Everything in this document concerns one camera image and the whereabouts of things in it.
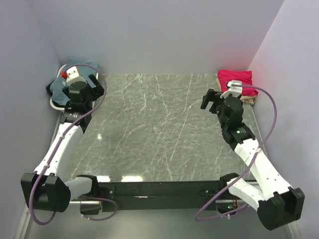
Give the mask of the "teal blue t shirt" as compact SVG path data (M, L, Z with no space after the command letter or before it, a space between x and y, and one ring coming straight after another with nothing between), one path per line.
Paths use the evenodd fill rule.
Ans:
M65 67L61 71L65 72L66 68L68 68L69 66L72 66L74 64L87 64L87 65L91 65L92 67L94 67L95 69L98 69L98 70L100 68L100 64L95 62L95 61L70 57L70 58L68 58ZM92 88L95 87L95 84L92 82L91 79L89 79L88 76L91 74L94 74L96 76L96 71L87 67L87 66L76 66L76 68L78 70L79 75L81 75L84 78L84 80ZM49 94L50 94L52 100L60 106L65 106L66 103L69 101L69 98L62 91L67 86L68 86L68 84L67 84L66 80L61 76L61 73L49 86Z

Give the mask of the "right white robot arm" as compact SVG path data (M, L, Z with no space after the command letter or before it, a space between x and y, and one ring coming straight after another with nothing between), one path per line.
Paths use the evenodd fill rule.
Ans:
M293 188L275 169L262 150L253 132L242 122L243 103L235 92L217 92L209 89L202 98L201 109L212 103L210 112L216 114L222 136L232 150L244 161L247 168L239 176L228 174L220 184L219 192L195 215L199 215L219 196L232 196L252 207L262 225L272 231L300 219L305 195Z

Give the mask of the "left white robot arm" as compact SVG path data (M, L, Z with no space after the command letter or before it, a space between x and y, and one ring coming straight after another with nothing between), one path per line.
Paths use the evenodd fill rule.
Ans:
M94 102L105 93L104 88L96 74L90 74L88 81L76 80L65 87L63 93L69 101L60 118L55 139L34 172L24 173L20 181L25 202L31 211L64 212L70 201L82 196L94 200L100 193L95 176L79 175L68 182L61 177L92 119Z

